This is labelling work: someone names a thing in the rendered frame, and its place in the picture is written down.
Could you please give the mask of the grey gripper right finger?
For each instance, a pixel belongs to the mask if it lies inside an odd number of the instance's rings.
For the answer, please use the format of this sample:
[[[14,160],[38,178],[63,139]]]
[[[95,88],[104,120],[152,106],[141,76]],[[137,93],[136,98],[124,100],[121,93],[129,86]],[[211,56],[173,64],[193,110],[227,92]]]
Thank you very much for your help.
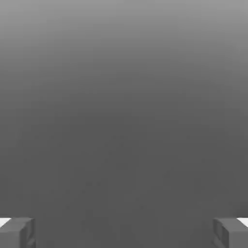
[[[248,248],[248,217],[213,219],[216,248]]]

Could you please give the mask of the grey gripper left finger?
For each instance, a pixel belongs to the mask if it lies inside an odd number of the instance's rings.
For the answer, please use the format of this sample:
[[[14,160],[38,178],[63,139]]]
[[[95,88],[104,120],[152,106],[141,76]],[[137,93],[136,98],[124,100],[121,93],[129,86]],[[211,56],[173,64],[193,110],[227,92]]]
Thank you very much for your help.
[[[35,219],[0,217],[0,248],[36,248]]]

